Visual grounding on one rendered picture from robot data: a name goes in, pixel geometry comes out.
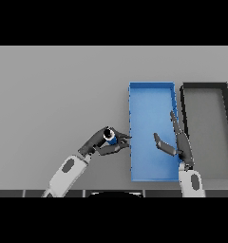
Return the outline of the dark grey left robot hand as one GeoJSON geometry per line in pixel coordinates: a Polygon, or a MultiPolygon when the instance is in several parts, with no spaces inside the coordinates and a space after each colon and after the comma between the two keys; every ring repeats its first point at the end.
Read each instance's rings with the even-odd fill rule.
{"type": "Polygon", "coordinates": [[[98,152],[100,156],[115,154],[120,150],[129,147],[127,139],[130,139],[130,136],[117,131],[114,127],[106,126],[92,135],[78,152],[83,157],[93,155],[95,152],[98,152]],[[104,139],[104,131],[106,128],[110,128],[114,131],[118,142],[117,144],[110,145],[106,142],[104,139]]]}

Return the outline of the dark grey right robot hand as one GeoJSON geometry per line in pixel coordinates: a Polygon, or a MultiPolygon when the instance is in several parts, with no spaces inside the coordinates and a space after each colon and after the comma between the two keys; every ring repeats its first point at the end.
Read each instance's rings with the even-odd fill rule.
{"type": "Polygon", "coordinates": [[[184,133],[183,130],[181,130],[178,120],[173,111],[170,112],[170,121],[173,124],[177,147],[173,147],[172,145],[162,141],[160,136],[157,133],[154,133],[153,136],[156,147],[170,156],[174,157],[178,155],[179,159],[184,165],[184,170],[192,170],[195,162],[193,158],[191,144],[187,135],[184,133]]]}

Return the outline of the blue pipe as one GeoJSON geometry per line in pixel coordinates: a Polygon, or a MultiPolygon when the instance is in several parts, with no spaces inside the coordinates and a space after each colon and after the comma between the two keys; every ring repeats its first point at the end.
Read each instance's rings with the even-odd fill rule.
{"type": "Polygon", "coordinates": [[[114,145],[118,143],[114,131],[110,128],[106,128],[106,130],[104,131],[104,139],[110,145],[114,145]]]}

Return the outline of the dark grey bin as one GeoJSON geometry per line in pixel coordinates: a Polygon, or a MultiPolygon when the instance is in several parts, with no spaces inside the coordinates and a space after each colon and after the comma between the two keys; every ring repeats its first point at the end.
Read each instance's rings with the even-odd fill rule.
{"type": "Polygon", "coordinates": [[[203,179],[228,179],[228,84],[183,83],[181,113],[203,179]]]}

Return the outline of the blue bin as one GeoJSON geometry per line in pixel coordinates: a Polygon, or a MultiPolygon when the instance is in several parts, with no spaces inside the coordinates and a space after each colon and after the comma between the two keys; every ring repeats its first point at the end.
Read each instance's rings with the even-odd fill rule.
{"type": "Polygon", "coordinates": [[[173,82],[130,82],[129,135],[131,180],[135,182],[171,182],[179,180],[178,156],[158,149],[154,134],[173,147],[176,135],[170,112],[178,117],[173,82]]]}

